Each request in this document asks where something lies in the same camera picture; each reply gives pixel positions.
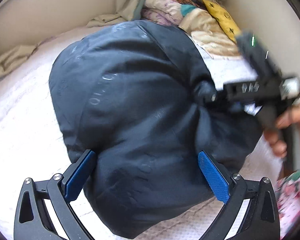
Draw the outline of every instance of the hand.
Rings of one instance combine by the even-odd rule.
[[[278,129],[287,128],[292,123],[298,123],[300,128],[300,104],[292,106],[277,118],[276,126]],[[287,144],[279,140],[278,133],[267,130],[264,132],[265,139],[269,142],[273,153],[278,157],[285,157],[287,155]]]

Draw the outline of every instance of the floral fabric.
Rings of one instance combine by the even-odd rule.
[[[277,182],[276,198],[280,218],[280,237],[287,234],[300,216],[300,170]]]
[[[144,19],[152,21],[160,25],[171,26],[172,23],[166,19],[166,13],[156,9],[143,8],[141,15]]]

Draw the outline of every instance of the pillow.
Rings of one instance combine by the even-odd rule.
[[[241,33],[239,27],[236,25],[230,14],[226,9],[220,5],[210,2],[208,0],[202,0],[206,5],[209,13],[218,21],[220,27],[223,29],[225,34],[234,42],[235,36]]]

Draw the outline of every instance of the beige cloth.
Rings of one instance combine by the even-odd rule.
[[[236,44],[223,32],[215,18],[205,10],[194,9],[183,18],[179,27],[191,35],[211,57],[240,56]]]
[[[0,56],[0,77],[9,74],[22,63],[24,63],[33,53],[37,46],[19,45]]]
[[[140,18],[144,0],[116,0],[116,14],[100,15],[88,22],[87,27],[114,25]]]
[[[125,22],[126,20],[122,18],[119,14],[106,14],[106,15],[100,15],[92,20],[90,20],[87,24],[87,27],[101,27],[101,26],[107,26],[107,25],[115,25],[118,23]]]

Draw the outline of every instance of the stuff sack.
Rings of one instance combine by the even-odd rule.
[[[262,133],[255,117],[205,103],[216,93],[210,72],[173,26],[134,21],[91,34],[61,52],[49,86],[71,162],[98,154],[84,193],[125,238],[213,196],[199,152],[238,172]]]

